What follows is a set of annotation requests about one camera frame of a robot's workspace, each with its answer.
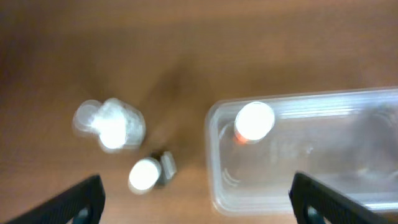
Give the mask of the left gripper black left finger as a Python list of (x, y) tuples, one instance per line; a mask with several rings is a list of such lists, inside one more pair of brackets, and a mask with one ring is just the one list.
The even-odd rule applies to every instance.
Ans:
[(99, 175), (92, 175), (9, 223), (89, 223), (100, 222), (105, 191)]

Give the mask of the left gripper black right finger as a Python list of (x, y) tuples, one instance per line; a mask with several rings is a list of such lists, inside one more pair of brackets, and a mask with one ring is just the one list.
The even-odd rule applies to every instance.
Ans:
[(289, 198), (299, 224), (389, 222), (302, 172), (295, 173)]

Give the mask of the orange tube white cap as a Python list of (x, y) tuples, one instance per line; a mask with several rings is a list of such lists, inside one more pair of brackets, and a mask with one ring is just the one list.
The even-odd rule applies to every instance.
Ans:
[(234, 135), (241, 144), (255, 144), (262, 140), (275, 125), (274, 110), (266, 103), (253, 101), (237, 114)]

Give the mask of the black bottle white cap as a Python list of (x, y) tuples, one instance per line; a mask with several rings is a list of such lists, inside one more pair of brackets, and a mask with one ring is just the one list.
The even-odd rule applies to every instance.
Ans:
[(170, 151), (155, 151), (137, 161), (128, 177), (128, 187), (134, 194), (142, 195), (153, 188), (167, 185), (176, 175), (177, 166)]

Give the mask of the clear spray bottle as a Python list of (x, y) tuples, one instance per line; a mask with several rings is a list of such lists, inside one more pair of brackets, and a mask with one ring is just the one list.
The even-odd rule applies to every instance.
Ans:
[(75, 111), (73, 127), (95, 137), (106, 153), (134, 151), (146, 136), (146, 122), (135, 107), (117, 99), (86, 100)]

